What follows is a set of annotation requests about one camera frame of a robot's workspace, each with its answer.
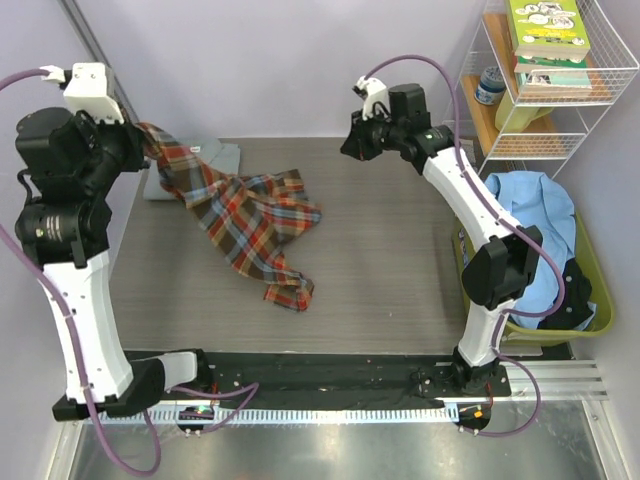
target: black base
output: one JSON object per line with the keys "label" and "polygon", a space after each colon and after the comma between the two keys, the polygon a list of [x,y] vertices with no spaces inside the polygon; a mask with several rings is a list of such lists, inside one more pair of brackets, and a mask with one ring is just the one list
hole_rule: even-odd
{"label": "black base", "polygon": [[495,358],[493,362],[481,367],[471,367],[462,358],[458,347],[453,350],[453,381],[455,385],[464,393],[473,394],[486,388],[487,383],[496,377],[506,378],[506,374],[500,370],[500,361]]}
{"label": "black base", "polygon": [[[196,379],[189,384],[185,384],[185,386],[202,392],[212,391],[213,377],[205,353],[202,350],[181,351],[195,353],[198,364]],[[107,412],[110,417],[130,417],[162,400],[165,394],[164,365],[157,358],[149,358],[152,356],[156,355],[145,355],[142,358],[129,359],[133,371],[131,385],[120,398],[107,398],[104,403],[97,404],[98,413]],[[89,418],[89,409],[85,404],[69,401],[66,396],[58,400],[52,410],[53,417],[58,422]]]}
{"label": "black base", "polygon": [[[463,391],[454,381],[451,365],[437,365],[451,357],[405,355],[207,355],[219,391],[259,382],[251,401],[255,409],[270,410],[384,410],[441,408],[437,398],[484,397],[486,382],[477,391]],[[494,397],[511,395],[504,367],[489,380]],[[165,399],[184,398],[168,394]],[[242,400],[222,402],[233,408]]]}

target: jar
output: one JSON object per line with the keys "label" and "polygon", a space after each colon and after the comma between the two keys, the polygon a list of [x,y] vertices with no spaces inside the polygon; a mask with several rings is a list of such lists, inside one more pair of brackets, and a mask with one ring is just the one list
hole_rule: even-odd
{"label": "jar", "polygon": [[500,68],[487,67],[480,76],[475,93],[476,100],[483,105],[495,105],[502,98],[505,88]]}

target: blue cloth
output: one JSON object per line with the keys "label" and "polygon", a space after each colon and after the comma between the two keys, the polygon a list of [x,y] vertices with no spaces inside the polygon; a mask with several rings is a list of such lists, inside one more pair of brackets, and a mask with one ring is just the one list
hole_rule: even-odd
{"label": "blue cloth", "polygon": [[580,325],[578,325],[574,330],[586,330],[587,327],[591,324],[591,320],[593,320],[593,317],[596,316],[596,310],[598,308],[598,305],[596,305],[593,302],[587,302],[587,305],[589,305],[589,308],[591,309],[591,311],[593,312],[593,315],[591,315],[589,318],[587,318],[584,322],[582,322]]}
{"label": "blue cloth", "polygon": [[[542,248],[560,269],[575,256],[576,222],[573,202],[559,184],[540,172],[492,173],[485,185],[500,205],[524,227],[535,225],[542,233]],[[558,281],[543,258],[538,261],[536,276],[518,299],[516,308],[523,312],[543,312],[558,296]],[[542,318],[512,315],[523,328],[536,329]]]}

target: white cable carrier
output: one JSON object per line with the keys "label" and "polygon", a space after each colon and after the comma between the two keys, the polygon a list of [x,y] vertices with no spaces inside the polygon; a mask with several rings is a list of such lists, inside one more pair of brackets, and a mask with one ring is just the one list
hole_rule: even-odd
{"label": "white cable carrier", "polygon": [[[180,412],[187,406],[179,404],[159,404],[149,410],[149,416],[155,425],[208,425],[218,423],[233,411],[226,408],[215,408],[213,420],[180,420]],[[230,426],[251,425],[345,425],[371,423],[450,423],[457,422],[458,407],[455,403],[447,403],[444,408],[417,410],[242,410],[231,422]],[[100,414],[104,425],[144,425],[142,414],[125,418],[110,418]]]}

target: gray table surface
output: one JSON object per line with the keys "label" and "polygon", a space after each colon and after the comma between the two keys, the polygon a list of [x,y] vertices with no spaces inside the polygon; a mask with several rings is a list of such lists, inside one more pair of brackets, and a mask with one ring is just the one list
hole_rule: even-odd
{"label": "gray table surface", "polygon": [[453,213],[398,155],[361,163],[339,139],[235,139],[241,174],[298,168],[319,225],[285,248],[316,284],[305,313],[262,300],[178,202],[138,192],[111,281],[122,345],[165,350],[451,353],[464,309]]}

